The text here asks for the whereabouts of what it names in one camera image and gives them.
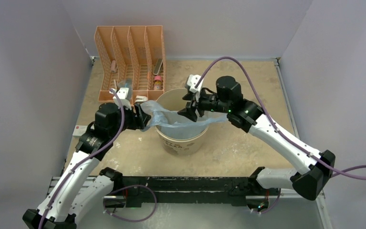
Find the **beige capybara trash bin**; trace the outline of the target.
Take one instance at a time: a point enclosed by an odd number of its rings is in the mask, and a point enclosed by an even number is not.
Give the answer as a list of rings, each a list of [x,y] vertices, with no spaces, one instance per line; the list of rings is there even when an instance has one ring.
[[[156,102],[170,111],[180,111],[185,107],[186,101],[182,99],[187,91],[184,88],[172,89],[162,94]],[[173,155],[187,156],[196,153],[202,146],[208,126],[200,127],[162,127],[157,125],[164,149]]]

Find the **blue plastic trash bag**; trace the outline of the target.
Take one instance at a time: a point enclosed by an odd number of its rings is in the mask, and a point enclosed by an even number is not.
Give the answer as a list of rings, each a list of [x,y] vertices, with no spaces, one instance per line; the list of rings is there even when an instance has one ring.
[[[162,134],[177,140],[186,140],[200,135],[213,123],[226,122],[225,114],[205,112],[196,122],[178,115],[177,111],[163,108],[156,101],[147,101],[141,104],[142,110],[151,116],[151,119],[143,131],[156,127]]]

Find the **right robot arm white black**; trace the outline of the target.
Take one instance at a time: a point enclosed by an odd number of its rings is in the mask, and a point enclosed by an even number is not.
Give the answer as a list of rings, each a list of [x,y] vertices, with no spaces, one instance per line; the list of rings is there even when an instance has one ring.
[[[254,194],[270,188],[292,189],[308,200],[315,200],[333,172],[319,163],[333,166],[335,155],[300,141],[275,121],[270,121],[262,107],[243,98],[241,85],[232,76],[216,81],[216,92],[202,86],[199,75],[190,75],[186,81],[186,106],[178,114],[196,122],[206,111],[225,113],[228,121],[267,143],[293,166],[292,169],[259,167],[251,175],[248,187]]]

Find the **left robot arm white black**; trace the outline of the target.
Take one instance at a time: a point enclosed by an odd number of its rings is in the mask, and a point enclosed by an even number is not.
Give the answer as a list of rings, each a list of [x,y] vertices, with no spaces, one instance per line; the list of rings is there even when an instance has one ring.
[[[105,168],[86,188],[83,185],[98,166],[113,142],[125,129],[143,130],[151,116],[139,104],[134,108],[104,103],[95,120],[79,138],[68,167],[50,194],[36,208],[28,209],[22,219],[30,229],[75,229],[90,209],[107,194],[123,189],[122,173]]]

